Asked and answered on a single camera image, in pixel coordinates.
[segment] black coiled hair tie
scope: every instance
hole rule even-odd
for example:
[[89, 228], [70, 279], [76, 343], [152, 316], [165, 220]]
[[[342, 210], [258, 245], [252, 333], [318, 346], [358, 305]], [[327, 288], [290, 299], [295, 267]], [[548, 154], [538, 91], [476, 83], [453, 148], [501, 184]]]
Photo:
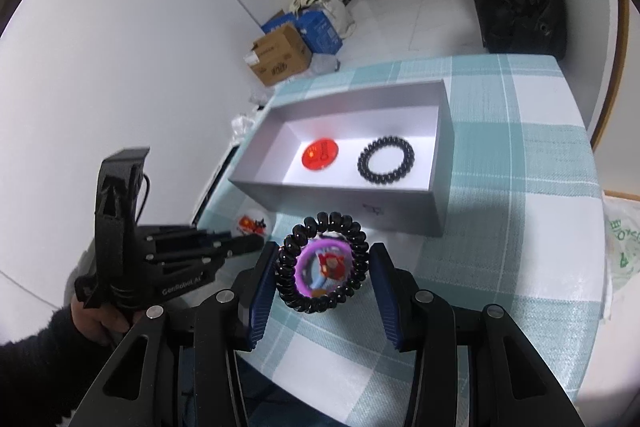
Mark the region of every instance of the black coiled hair tie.
[[[379, 151], [383, 147], [398, 147], [402, 149], [404, 157], [402, 158], [402, 163], [397, 169], [391, 172], [378, 174], [369, 169], [369, 160], [373, 156], [374, 152]], [[404, 140], [399, 136], [384, 136], [382, 138], [378, 138], [374, 142], [371, 142], [365, 147], [365, 150], [362, 151], [358, 158], [358, 172], [367, 181], [375, 183], [376, 185], [384, 185], [387, 183], [397, 182], [400, 178], [404, 178], [411, 170], [411, 167], [414, 166], [414, 160], [414, 148], [411, 147], [411, 144], [407, 142], [407, 140]]]
[[[319, 297], [306, 297], [296, 287], [296, 263], [309, 239], [324, 232], [338, 232], [344, 236], [351, 247], [353, 267], [347, 279], [332, 292]], [[296, 225], [291, 234], [285, 237], [275, 263], [276, 288], [280, 298], [289, 308], [305, 313], [321, 313], [345, 302], [367, 278], [369, 244], [366, 239], [367, 235], [360, 229], [360, 224], [351, 216], [343, 216], [340, 212], [332, 212], [329, 215], [320, 212], [317, 221], [313, 217], [305, 217], [304, 225]]]

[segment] black jacket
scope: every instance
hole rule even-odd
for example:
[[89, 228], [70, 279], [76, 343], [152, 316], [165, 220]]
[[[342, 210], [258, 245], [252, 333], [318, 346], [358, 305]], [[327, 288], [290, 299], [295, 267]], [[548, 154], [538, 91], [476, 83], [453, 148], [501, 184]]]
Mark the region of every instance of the black jacket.
[[69, 307], [37, 335], [0, 347], [0, 425], [49, 427], [69, 416], [111, 354], [76, 330]]

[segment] table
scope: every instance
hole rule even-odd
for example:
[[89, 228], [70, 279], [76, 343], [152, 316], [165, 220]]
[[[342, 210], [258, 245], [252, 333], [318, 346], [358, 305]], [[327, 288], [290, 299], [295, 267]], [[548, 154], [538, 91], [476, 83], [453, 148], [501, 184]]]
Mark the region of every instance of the table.
[[[501, 304], [573, 398], [602, 315], [604, 215], [589, 140], [553, 57], [388, 62], [280, 84], [270, 107], [375, 84], [440, 78], [455, 133], [446, 233], [429, 238], [366, 230], [368, 241], [383, 241], [396, 266], [452, 305]], [[247, 205], [258, 206], [225, 178], [199, 226], [228, 230]], [[303, 217], [273, 216], [273, 240], [281, 242]], [[216, 285], [229, 284], [253, 262], [255, 256], [230, 259]], [[468, 404], [464, 349], [459, 423]], [[386, 340], [368, 278], [347, 304], [324, 314], [293, 312], [276, 296], [264, 338], [245, 358], [286, 391], [347, 425], [402, 425], [414, 354], [396, 353]]]

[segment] red round badge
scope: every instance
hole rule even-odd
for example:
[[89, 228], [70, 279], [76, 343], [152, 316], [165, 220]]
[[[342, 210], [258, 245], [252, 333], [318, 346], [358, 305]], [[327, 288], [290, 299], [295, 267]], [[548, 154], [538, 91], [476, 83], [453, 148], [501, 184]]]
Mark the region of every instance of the red round badge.
[[311, 171], [319, 171], [331, 165], [337, 155], [338, 144], [331, 138], [321, 138], [302, 153], [302, 165]]

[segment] open cardboard box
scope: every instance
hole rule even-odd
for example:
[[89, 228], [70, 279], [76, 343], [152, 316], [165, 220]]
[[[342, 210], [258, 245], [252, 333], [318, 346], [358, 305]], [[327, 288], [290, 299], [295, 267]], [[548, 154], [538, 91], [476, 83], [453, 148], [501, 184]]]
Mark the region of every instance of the open cardboard box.
[[[358, 157], [373, 140], [400, 136], [415, 163], [401, 180], [375, 185], [358, 172]], [[332, 138], [338, 156], [310, 171], [302, 153]], [[351, 214], [363, 227], [442, 235], [453, 159], [453, 127], [442, 80], [367, 87], [270, 108], [229, 181], [268, 210], [298, 216]], [[402, 152], [375, 153], [374, 172], [396, 169]]]

